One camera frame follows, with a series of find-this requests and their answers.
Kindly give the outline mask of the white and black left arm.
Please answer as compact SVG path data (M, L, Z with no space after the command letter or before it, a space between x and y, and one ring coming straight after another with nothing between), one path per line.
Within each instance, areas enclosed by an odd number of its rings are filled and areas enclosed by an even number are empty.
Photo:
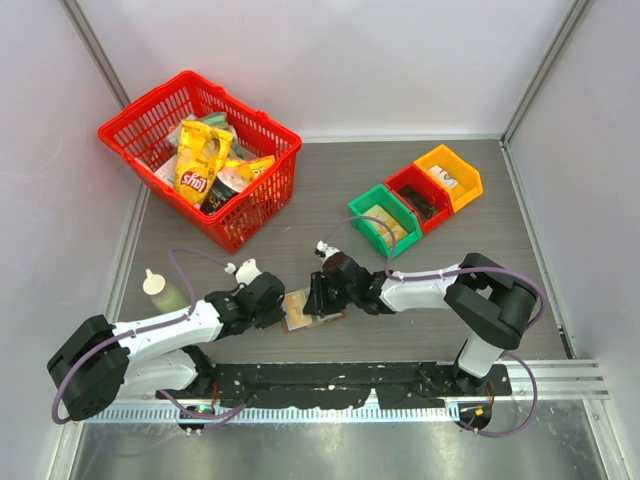
M284 296L281 280L264 272L238 276L231 291L146 320L86 319L47 363L57 389L53 421L86 420L117 398L161 390L206 396L214 376L199 345L279 322Z

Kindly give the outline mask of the brown leather card holder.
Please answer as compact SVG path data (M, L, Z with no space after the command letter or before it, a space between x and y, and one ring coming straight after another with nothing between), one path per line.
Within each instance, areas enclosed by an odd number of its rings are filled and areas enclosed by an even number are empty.
M305 328L319 326L330 321L342 319L346 316L345 310L326 316L304 314L303 307L305 306L308 297L308 288L289 292L285 295L282 305L284 311L284 318L282 322L283 328L286 332L294 332Z

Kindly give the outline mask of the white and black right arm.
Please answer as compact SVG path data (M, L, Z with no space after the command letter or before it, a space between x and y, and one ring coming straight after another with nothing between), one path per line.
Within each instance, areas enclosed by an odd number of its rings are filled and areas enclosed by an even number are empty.
M544 313L539 285L479 253L445 269L413 273L370 272L340 250L322 258L321 269L311 274L304 314L324 317L349 305L369 315L451 310L472 331L451 371L453 386L465 395L484 388L493 364L518 349Z

